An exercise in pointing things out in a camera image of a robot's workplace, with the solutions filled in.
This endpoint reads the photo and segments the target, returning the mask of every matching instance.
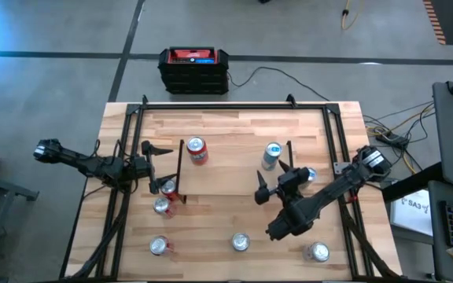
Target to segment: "soda can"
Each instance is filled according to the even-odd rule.
[[[168,219],[171,219],[176,214],[176,206],[165,197],[157,198],[153,203],[153,209],[156,213]]]
[[[176,192],[176,183],[172,180],[168,180],[160,188],[162,194],[164,194],[170,201],[179,200],[179,195]]]
[[[249,248],[249,236],[246,233],[236,233],[232,237],[232,246],[237,252],[244,252]]]
[[[261,166],[267,171],[272,171],[277,165],[277,160],[282,153],[282,146],[277,142],[273,141],[267,145],[265,152],[263,153],[263,159],[261,160]]]
[[[156,236],[149,242],[149,250],[154,255],[165,255],[174,251],[174,245],[164,236]]]
[[[190,158],[193,164],[202,165],[208,160],[208,147],[205,144],[205,140],[200,137],[192,137],[186,144]]]
[[[314,168],[307,167],[307,169],[308,169],[308,180],[305,183],[298,185],[298,189],[306,189],[318,177],[318,172]]]
[[[330,258],[330,250],[321,242],[315,242],[310,246],[304,247],[302,253],[307,261],[315,260],[319,263],[324,263]]]

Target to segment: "yellow cable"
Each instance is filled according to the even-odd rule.
[[[349,4],[350,4],[350,0],[347,0],[347,2],[345,3],[345,9],[346,10],[349,10]],[[342,15],[342,29],[344,31],[347,31],[350,27],[352,27],[352,25],[355,23],[355,21],[358,19],[359,17],[359,14],[363,11],[363,5],[364,5],[364,0],[359,0],[359,10],[358,10],[358,13],[354,16],[354,19],[352,19],[352,22],[346,27],[345,26],[345,20],[347,18],[347,15]]]
[[[408,162],[407,155],[404,153],[401,153],[401,154],[403,154],[403,161],[405,161],[405,164],[407,165],[408,169],[410,169],[410,171],[412,172],[413,175],[417,174],[415,169],[410,165],[410,162]]]
[[[401,126],[403,126],[406,122],[410,121],[411,119],[413,119],[413,118],[415,118],[415,117],[417,117],[417,116],[420,116],[422,113],[426,113],[426,112],[429,112],[429,111],[431,111],[431,110],[433,110],[433,107],[430,107],[430,108],[428,108],[428,109],[426,109],[426,110],[424,110],[424,111],[421,111],[421,112],[419,112],[419,113],[415,113],[414,115],[408,117],[406,120],[404,120],[403,122],[401,122],[401,123],[400,123],[399,125],[397,125],[396,127],[393,127],[392,129],[390,129],[389,132],[392,132],[393,130],[395,130],[395,129],[401,127]],[[383,134],[385,134],[385,133],[369,133],[369,134],[371,134],[371,136],[378,136],[378,135],[383,135]]]

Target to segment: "table leg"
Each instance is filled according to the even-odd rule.
[[[424,189],[427,187],[428,182],[432,180],[444,182],[441,162],[431,165],[417,174],[383,189],[382,195],[384,197],[384,202],[398,200],[408,194]]]

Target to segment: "concrete floor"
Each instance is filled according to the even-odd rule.
[[[137,0],[0,1],[0,51],[122,53]],[[422,0],[366,0],[357,24],[340,30],[345,0],[146,0],[132,53],[169,46],[215,46],[232,55],[453,59],[453,46],[437,43]],[[352,14],[357,1],[352,1]],[[13,205],[0,243],[0,276],[15,282],[56,279],[85,179],[65,165],[33,160],[39,139],[59,138],[89,153],[119,60],[0,57],[0,177],[41,191],[39,200]],[[332,101],[360,101],[364,114],[430,101],[431,85],[453,80],[452,65],[363,65],[230,62],[241,83],[258,66],[283,69]],[[319,98],[281,74],[261,71],[222,97],[172,96],[156,61],[129,60],[117,101],[299,101]],[[391,116],[388,125],[406,119]],[[429,138],[409,150],[423,166],[440,159],[434,117]],[[413,131],[414,138],[422,131]],[[393,159],[390,150],[383,150]],[[409,171],[401,163],[393,178]],[[396,239],[403,273],[432,272],[428,245]],[[415,258],[413,251],[418,252]]]

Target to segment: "red battery pack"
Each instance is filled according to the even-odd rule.
[[[171,94],[225,94],[228,56],[214,47],[170,47],[160,54],[158,68]]]

